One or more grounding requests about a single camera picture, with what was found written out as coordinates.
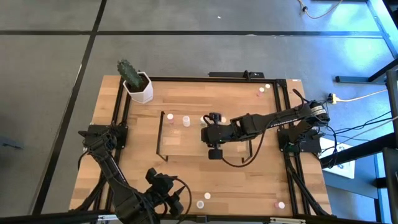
small white cup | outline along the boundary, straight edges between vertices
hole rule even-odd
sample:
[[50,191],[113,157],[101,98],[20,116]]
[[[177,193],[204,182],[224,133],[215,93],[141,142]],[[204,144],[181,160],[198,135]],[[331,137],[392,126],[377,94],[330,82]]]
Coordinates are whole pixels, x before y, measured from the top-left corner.
[[270,85],[270,84],[266,84],[266,88],[265,88],[264,93],[268,92],[268,90],[269,90],[270,88],[271,88],[271,85]]
[[263,87],[259,88],[259,91],[257,92],[257,96],[262,96],[264,94],[265,89]]
[[275,202],[275,208],[284,209],[285,203],[284,202]]
[[182,117],[182,124],[185,127],[189,127],[191,125],[191,120],[190,120],[189,116]]
[[197,202],[197,208],[203,209],[204,206],[205,206],[205,203],[202,200]]
[[167,115],[167,119],[168,119],[170,124],[174,123],[174,115],[173,114],[168,114]]
[[211,198],[211,194],[210,194],[209,192],[206,192],[206,193],[205,193],[205,199],[208,200],[208,199],[210,199],[210,198]]

white hexagonal pot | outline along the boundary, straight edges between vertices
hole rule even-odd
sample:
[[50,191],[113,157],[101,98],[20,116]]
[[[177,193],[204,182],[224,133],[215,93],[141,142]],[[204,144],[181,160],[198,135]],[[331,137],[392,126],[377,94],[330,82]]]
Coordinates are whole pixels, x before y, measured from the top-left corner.
[[136,101],[138,103],[148,103],[154,97],[154,89],[152,87],[152,82],[151,82],[151,80],[149,79],[149,77],[147,76],[147,74],[145,72],[138,72],[138,75],[145,76],[148,79],[148,81],[149,81],[149,83],[146,86],[144,91],[137,92],[137,93],[130,92],[129,88],[127,88],[126,81],[123,82],[124,88],[129,93],[129,95],[131,96],[132,100],[134,100],[134,101]]

black floor stripe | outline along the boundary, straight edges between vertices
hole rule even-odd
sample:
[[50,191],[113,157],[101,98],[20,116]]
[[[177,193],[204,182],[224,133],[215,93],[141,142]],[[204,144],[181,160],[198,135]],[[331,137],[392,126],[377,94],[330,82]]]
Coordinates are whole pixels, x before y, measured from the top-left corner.
[[[101,19],[102,19],[102,15],[104,13],[105,5],[106,5],[106,0],[102,0],[101,5],[99,7],[97,17],[95,19],[94,26],[93,26],[93,32],[98,30],[98,27],[99,27]],[[39,190],[39,193],[37,194],[37,199],[36,199],[34,207],[33,207],[33,211],[32,211],[33,215],[38,215],[43,210],[45,198],[47,197],[47,193],[50,188],[51,180],[54,175],[55,168],[57,166],[58,158],[60,156],[61,149],[62,149],[62,144],[63,144],[63,141],[65,140],[65,135],[67,133],[70,118],[72,117],[72,112],[75,107],[76,99],[77,99],[77,96],[78,96],[78,93],[80,90],[80,86],[81,86],[81,83],[83,81],[83,77],[84,77],[84,74],[86,71],[88,59],[90,57],[91,50],[93,49],[95,37],[96,37],[95,35],[91,35],[88,40],[83,59],[81,61],[81,67],[79,69],[79,72],[78,72],[78,75],[76,78],[75,85],[73,86],[72,93],[70,95],[67,107],[65,109],[63,118],[61,120],[59,129],[57,131],[57,135],[54,140],[52,150],[50,152],[50,154],[51,154],[50,160],[47,161],[48,162],[47,170],[45,171],[45,175],[42,177],[41,182],[40,182],[41,186],[40,186],[40,190]]]
[[390,50],[393,58],[396,59],[398,57],[398,53],[389,38],[389,34],[386,32],[383,24],[381,23],[379,16],[377,15],[376,11],[374,10],[374,8],[372,6],[372,3],[370,1],[368,1],[368,2],[366,2],[366,4],[368,5],[369,11],[371,12],[371,14],[373,16],[373,19],[374,19],[377,27],[379,28],[380,33],[382,34],[383,39],[386,42],[388,49]]
[[245,30],[101,30],[97,35],[286,35],[286,36],[381,36],[379,31],[245,31]]
[[91,35],[91,30],[0,30],[0,35]]
[[0,35],[286,35],[382,37],[379,31],[259,31],[259,30],[0,30]]

wooden board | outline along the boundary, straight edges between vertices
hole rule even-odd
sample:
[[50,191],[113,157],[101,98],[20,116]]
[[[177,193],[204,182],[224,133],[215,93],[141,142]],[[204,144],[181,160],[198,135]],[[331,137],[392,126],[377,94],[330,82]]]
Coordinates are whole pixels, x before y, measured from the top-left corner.
[[[161,108],[153,105],[143,107],[153,111],[164,110],[166,114],[174,115],[170,124],[164,116],[160,154],[165,156],[208,156],[208,147],[201,141],[200,118],[211,112],[221,113],[227,119],[237,118],[246,113],[266,114],[275,112],[274,92],[267,90],[266,94],[257,96],[258,89],[264,87],[261,83],[187,83],[155,82],[156,102],[161,102]],[[183,125],[182,118],[190,117],[190,127]],[[229,142],[221,145],[226,158],[247,158],[249,156],[248,142]]]
[[[93,117],[95,124],[110,123],[118,83],[119,76],[104,76]],[[299,105],[301,101],[292,89],[296,88],[303,93],[301,81],[287,80],[287,83],[291,106]],[[195,122],[196,116],[199,118],[211,111],[228,114],[230,116],[228,119],[247,112],[273,113],[276,111],[273,91],[269,90],[262,97],[256,96],[258,88],[262,85],[153,82],[154,99],[151,102],[145,105],[136,102],[130,104],[127,120],[129,135],[119,164],[129,184],[141,192],[145,191],[149,187],[145,174],[153,167],[157,172],[177,175],[190,186],[193,192],[190,214],[291,216],[285,165],[283,155],[279,152],[276,128],[266,131],[258,157],[245,168],[230,167],[222,161],[210,161],[207,156],[201,155],[175,155],[170,156],[168,162],[164,162],[155,154],[161,111],[177,116],[190,115]],[[229,107],[237,104],[241,105],[235,108]],[[253,140],[254,150],[257,150],[259,138]],[[204,144],[199,139],[195,142]],[[331,212],[319,161],[312,154],[302,154],[301,158],[308,189],[318,203],[327,212]],[[235,164],[241,163],[238,157],[232,156],[228,160]],[[100,168],[92,157],[84,157],[70,208],[76,208],[84,201],[96,185],[99,174]],[[175,184],[171,192],[179,187],[181,187],[179,184]],[[211,199],[204,199],[205,192],[211,194]],[[303,212],[297,186],[296,192],[299,211]],[[201,210],[195,206],[198,200],[205,202],[205,207]],[[274,203],[280,201],[286,204],[283,210],[274,207]],[[181,202],[187,208],[187,192],[181,194]],[[162,209],[159,207],[157,211],[161,213]]]

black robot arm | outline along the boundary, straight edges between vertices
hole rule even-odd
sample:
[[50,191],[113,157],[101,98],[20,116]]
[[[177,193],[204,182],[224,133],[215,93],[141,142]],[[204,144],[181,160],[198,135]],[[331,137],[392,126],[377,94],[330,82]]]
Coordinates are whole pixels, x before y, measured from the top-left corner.
[[268,128],[302,120],[289,136],[290,141],[295,142],[313,126],[323,126],[330,120],[322,104],[316,101],[267,115],[247,114],[231,119],[229,125],[219,124],[221,115],[218,113],[205,115],[204,119],[212,120],[213,124],[206,121],[208,126],[201,130],[201,140],[213,148],[226,142],[252,140]]
[[184,187],[173,195],[169,195],[176,177],[157,174],[155,169],[151,168],[146,174],[146,180],[151,187],[146,192],[140,193],[128,184],[111,154],[112,149],[116,146],[116,137],[112,133],[111,127],[109,131],[90,142],[84,141],[83,144],[87,147],[88,154],[93,156],[101,167],[101,171],[113,191],[115,214],[123,223],[157,224],[160,221],[154,208],[164,203],[169,205],[169,212],[174,218],[180,216],[183,206],[179,202],[179,194]]

